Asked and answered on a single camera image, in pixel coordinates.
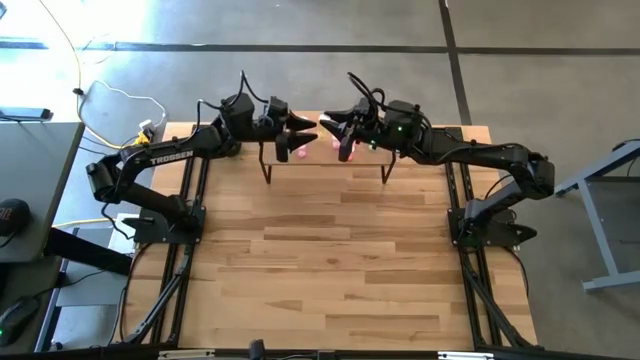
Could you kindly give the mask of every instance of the mounting plate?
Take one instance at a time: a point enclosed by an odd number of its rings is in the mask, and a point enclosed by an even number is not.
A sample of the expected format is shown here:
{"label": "mounting plate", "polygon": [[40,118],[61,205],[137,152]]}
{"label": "mounting plate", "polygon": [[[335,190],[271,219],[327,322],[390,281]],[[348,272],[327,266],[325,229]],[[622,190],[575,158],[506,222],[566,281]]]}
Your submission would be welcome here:
{"label": "mounting plate", "polygon": [[517,246],[536,236],[537,232],[527,226],[514,224],[515,212],[507,209],[498,213],[486,227],[471,227],[471,233],[461,234],[465,209],[449,209],[449,232],[453,246]]}
{"label": "mounting plate", "polygon": [[155,211],[142,209],[139,219],[152,218],[154,221],[152,223],[139,223],[136,226],[136,235],[133,241],[140,244],[189,245],[199,243],[204,229],[206,210],[204,206],[193,209],[192,212],[198,219],[198,224],[193,229],[184,230],[171,228],[171,224],[165,220],[164,216]]}

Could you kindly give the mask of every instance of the yellow cable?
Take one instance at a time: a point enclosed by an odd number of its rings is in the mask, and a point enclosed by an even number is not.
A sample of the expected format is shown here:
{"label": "yellow cable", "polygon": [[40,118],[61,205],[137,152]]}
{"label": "yellow cable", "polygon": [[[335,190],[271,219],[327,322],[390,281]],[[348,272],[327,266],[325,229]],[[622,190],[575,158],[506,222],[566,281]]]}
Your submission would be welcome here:
{"label": "yellow cable", "polygon": [[66,223],[53,224],[51,227],[61,228],[61,227],[67,227],[67,226],[71,226],[71,225],[93,224],[93,223],[105,222],[105,221],[109,221],[109,219],[107,219],[107,218],[99,218],[99,219],[86,219],[86,220],[67,221]]}
{"label": "yellow cable", "polygon": [[[60,29],[60,32],[62,32],[62,35],[64,35],[65,39],[67,39],[67,42],[69,43],[69,47],[71,47],[71,51],[73,51],[73,56],[76,59],[76,66],[78,67],[78,89],[82,89],[82,67],[80,65],[80,59],[78,58],[78,53],[76,52],[76,48],[73,46],[71,39],[69,39],[69,36],[62,28],[62,25],[60,25],[56,17],[53,16],[53,13],[51,12],[51,10],[49,10],[47,5],[45,5],[42,0],[38,0],[38,1],[40,2],[40,5],[42,5],[42,7],[47,11],[47,13],[49,14],[49,17],[51,17],[51,20],[53,20],[53,22],[56,23],[56,26],[58,26],[58,29]],[[76,98],[76,115],[78,115],[78,120],[80,120],[80,122],[84,124],[85,128],[87,128],[87,131],[91,133],[91,135],[95,136],[96,139],[100,140],[102,143],[104,143],[106,146],[112,149],[122,149],[122,146],[112,144],[102,136],[98,135],[84,120],[82,120],[82,116],[80,116],[80,95],[77,95],[77,98]]]}

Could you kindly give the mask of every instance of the metal stand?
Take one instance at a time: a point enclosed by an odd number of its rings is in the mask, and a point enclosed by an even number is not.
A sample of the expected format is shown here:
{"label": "metal stand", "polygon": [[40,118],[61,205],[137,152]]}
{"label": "metal stand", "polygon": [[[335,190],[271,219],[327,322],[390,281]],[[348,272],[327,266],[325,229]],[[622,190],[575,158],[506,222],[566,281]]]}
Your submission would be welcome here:
{"label": "metal stand", "polygon": [[125,276],[129,275],[131,268],[131,258],[127,255],[90,243],[56,228],[49,231],[49,240],[44,253],[58,255]]}
{"label": "metal stand", "polygon": [[[596,289],[602,289],[607,287],[628,285],[640,282],[640,271],[631,271],[626,273],[620,273],[616,261],[609,247],[609,241],[607,233],[605,231],[605,211],[599,212],[594,200],[594,187],[601,187],[609,183],[618,183],[617,186],[622,187],[630,185],[632,183],[638,183],[638,178],[632,177],[605,177],[607,173],[619,168],[627,162],[636,159],[640,156],[640,141],[631,141],[619,149],[613,151],[611,155],[601,159],[596,164],[582,170],[577,175],[564,181],[562,184],[556,186],[556,196],[562,197],[571,190],[578,189],[582,195],[582,201],[584,202],[585,209],[589,215],[591,227],[596,236],[600,253],[607,267],[607,276],[592,279],[591,281],[585,281],[582,283],[582,287],[585,291],[589,292]],[[620,195],[616,196],[616,199],[620,202],[620,207],[623,207],[625,197],[631,197],[633,194],[628,191],[629,189],[621,189]],[[629,227],[632,234],[635,233],[636,224],[628,224],[627,226],[620,225],[617,228],[622,229]]]}
{"label": "metal stand", "polygon": [[262,160],[262,154],[264,153],[264,143],[260,143],[260,153],[258,154],[258,161],[260,162],[260,168],[262,168],[262,175],[264,175],[264,180],[267,184],[271,184],[271,169],[273,168],[271,165],[267,165],[265,167],[264,161]]}
{"label": "metal stand", "polygon": [[[462,140],[462,131],[460,128],[447,128],[447,131]],[[465,191],[465,197],[467,201],[473,199],[473,189],[471,185],[471,176],[469,173],[469,167],[466,164],[460,165],[462,173],[462,182]],[[489,319],[489,331],[491,335],[491,343],[493,345],[502,345],[501,331],[505,338],[509,341],[511,346],[514,347],[533,347],[528,341],[526,341],[518,331],[509,323],[500,307],[493,300],[493,294],[491,290],[491,279],[489,277],[489,268],[487,259],[484,253],[484,241],[477,240],[475,244],[466,244],[463,241],[463,231],[466,231],[464,224],[461,224],[460,220],[456,216],[452,216],[454,213],[464,211],[464,208],[460,207],[460,200],[458,198],[458,191],[456,187],[455,174],[453,171],[453,165],[449,162],[445,164],[445,171],[447,176],[447,183],[449,185],[449,198],[451,200],[451,209],[449,213],[449,228],[451,230],[451,241],[454,246],[458,248],[458,255],[460,258],[460,266],[462,270],[462,280],[465,290],[465,297],[467,300],[467,311],[469,314],[469,324],[471,327],[471,336],[473,340],[474,348],[486,345],[486,341],[482,336],[480,327],[480,318],[478,315],[478,306],[476,304],[476,295],[482,300],[485,308],[487,309],[487,315]],[[467,252],[467,247],[473,246],[475,250]],[[470,256],[475,254],[478,262],[479,271],[476,272],[471,264]]]}
{"label": "metal stand", "polygon": [[[264,176],[264,180],[267,184],[271,184],[271,171],[273,169],[272,165],[265,165],[263,160],[264,153],[264,144],[260,143],[260,152],[258,153],[258,161],[260,162],[260,168],[262,169],[262,175]],[[391,171],[393,171],[393,166],[396,164],[396,153],[391,153],[391,163],[388,165],[389,169],[386,169],[385,165],[380,166],[380,175],[382,178],[382,183],[386,184],[387,180],[389,180],[389,176],[391,176]]]}
{"label": "metal stand", "polygon": [[194,207],[190,213],[196,217],[197,223],[187,229],[171,224],[162,214],[149,209],[142,209],[139,217],[125,219],[123,222],[136,229],[134,241],[140,244],[195,244],[202,238],[206,208]]}
{"label": "metal stand", "polygon": [[[191,174],[193,173],[193,163],[194,159],[187,159],[184,165],[184,172],[182,174],[182,186],[180,186],[180,197],[183,199],[187,198],[187,194],[189,193],[189,187],[191,186]],[[176,262],[176,254],[178,251],[177,244],[170,244],[169,250],[167,251],[167,258],[164,263],[164,272],[162,274],[162,283],[160,285],[160,294],[166,288],[167,284],[171,280],[171,276],[173,275],[173,269],[175,267]],[[151,329],[151,343],[159,343],[160,335],[162,334],[162,326],[164,319],[165,309],[160,310],[160,315],[158,315],[158,320],[153,325]]]}
{"label": "metal stand", "polygon": [[[204,194],[204,188],[207,178],[208,161],[203,161],[200,172],[200,178],[198,180],[198,187],[196,191],[196,199],[194,200],[194,206],[202,205],[202,198]],[[191,172],[193,168],[193,162],[188,161],[185,167],[185,174],[183,177],[183,183],[180,194],[185,196],[189,189],[189,179],[191,178]],[[456,181],[453,172],[453,166],[451,163],[445,164],[447,182],[449,185],[449,195],[451,198],[452,208],[459,208],[459,199],[456,190]],[[469,177],[468,168],[463,165],[462,168],[463,183],[465,186],[465,195],[467,199],[473,197],[471,189],[471,179]],[[141,324],[142,327],[138,327],[137,332],[129,336],[128,339],[134,342],[134,344],[117,344],[115,346],[108,347],[93,347],[80,350],[63,350],[55,352],[39,352],[33,354],[20,355],[20,359],[50,359],[50,360],[70,360],[70,359],[158,359],[158,358],[180,358],[184,356],[184,352],[178,349],[178,339],[180,336],[180,328],[182,325],[182,316],[184,313],[186,292],[189,280],[189,272],[191,268],[194,245],[187,245],[185,247],[185,260],[181,263],[178,270],[174,273],[173,268],[175,264],[175,257],[177,254],[178,245],[170,244],[169,252],[167,255],[167,262],[165,263],[165,271],[163,277],[163,286],[159,301],[152,308],[147,316],[146,320]],[[391,350],[391,351],[369,351],[369,350],[317,350],[317,349],[267,349],[261,354],[265,358],[284,358],[288,356],[300,357],[300,354],[310,354],[309,357],[320,360],[336,360],[336,359],[508,359],[508,360],[613,360],[612,358],[599,357],[592,355],[571,354],[546,351],[540,347],[530,346],[526,340],[522,339],[517,331],[509,324],[508,320],[500,311],[499,307],[493,301],[491,295],[488,268],[486,259],[484,259],[483,248],[480,247],[476,254],[478,254],[478,268],[479,272],[476,272],[470,264],[469,254],[467,254],[463,247],[458,246],[458,253],[460,256],[460,264],[462,270],[462,280],[465,289],[465,295],[467,298],[467,309],[469,313],[469,321],[471,325],[471,334],[473,338],[474,351],[475,352],[450,352],[450,351],[404,351],[404,350]],[[177,291],[176,307],[173,318],[173,324],[171,332],[166,342],[159,342],[160,333],[162,332],[162,319],[164,314],[164,304],[171,297],[173,292]],[[491,338],[493,345],[487,345],[482,338],[480,330],[480,321],[477,312],[476,296],[483,301],[487,308],[487,312],[490,316],[491,323]],[[149,344],[141,344],[144,335],[148,333],[149,326],[154,324],[151,342]],[[499,341],[496,341],[500,336],[499,331],[505,334],[505,337],[512,343],[514,347],[499,346]],[[246,359],[250,353],[248,349],[200,349],[191,350],[188,352],[189,357],[198,356],[203,358],[215,357],[229,357],[229,358],[241,358]]]}
{"label": "metal stand", "polygon": [[396,164],[396,153],[395,151],[391,152],[391,164],[389,164],[389,170],[385,172],[384,165],[380,166],[380,172],[382,174],[382,183],[386,184],[387,180],[389,180],[389,176],[391,175],[391,171],[393,170],[393,165]]}

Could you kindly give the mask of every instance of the table leg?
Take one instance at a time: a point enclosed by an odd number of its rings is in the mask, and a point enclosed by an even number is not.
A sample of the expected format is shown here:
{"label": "table leg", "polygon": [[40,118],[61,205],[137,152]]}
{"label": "table leg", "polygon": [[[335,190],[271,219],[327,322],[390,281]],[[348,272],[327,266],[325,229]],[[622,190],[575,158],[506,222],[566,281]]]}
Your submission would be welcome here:
{"label": "table leg", "polygon": [[52,228],[45,253],[58,255],[71,261],[106,269],[121,275],[129,275],[131,258],[117,251],[83,240],[75,235]]}
{"label": "table leg", "polygon": [[389,176],[391,175],[391,171],[393,170],[393,165],[396,164],[396,153],[391,152],[391,164],[389,164],[389,170],[385,171],[385,166],[380,166],[380,172],[382,174],[382,183],[386,184],[387,180],[389,180]]}

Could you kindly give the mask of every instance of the metal bracket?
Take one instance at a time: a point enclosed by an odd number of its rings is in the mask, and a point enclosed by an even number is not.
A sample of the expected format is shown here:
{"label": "metal bracket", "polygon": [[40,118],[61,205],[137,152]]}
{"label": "metal bracket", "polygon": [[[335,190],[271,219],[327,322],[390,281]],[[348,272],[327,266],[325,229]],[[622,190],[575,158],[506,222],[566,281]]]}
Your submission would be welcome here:
{"label": "metal bracket", "polygon": [[191,209],[197,223],[189,229],[175,227],[161,214],[144,208],[140,211],[140,217],[125,219],[123,222],[136,229],[133,241],[137,243],[196,244],[202,238],[206,210],[204,206]]}
{"label": "metal bracket", "polygon": [[524,225],[514,224],[513,210],[497,214],[486,227],[474,228],[465,221],[465,209],[449,209],[449,231],[454,246],[517,246],[536,236],[537,231]]}
{"label": "metal bracket", "polygon": [[391,176],[391,171],[393,170],[393,165],[396,164],[396,152],[391,152],[391,164],[389,164],[389,170],[385,171],[385,166],[380,166],[380,173],[382,174],[382,183],[386,184],[387,180],[389,180],[389,176]]}
{"label": "metal bracket", "polygon": [[169,350],[160,351],[159,359],[178,360],[178,359],[213,359],[216,357],[215,349],[195,349],[195,350]]}
{"label": "metal bracket", "polygon": [[438,351],[439,360],[493,360],[491,353]]}
{"label": "metal bracket", "polygon": [[260,162],[260,168],[262,169],[262,175],[264,175],[264,181],[267,184],[271,184],[271,170],[273,167],[271,165],[264,165],[264,160],[262,159],[262,155],[264,153],[264,143],[260,143],[260,153],[258,154],[258,161]]}

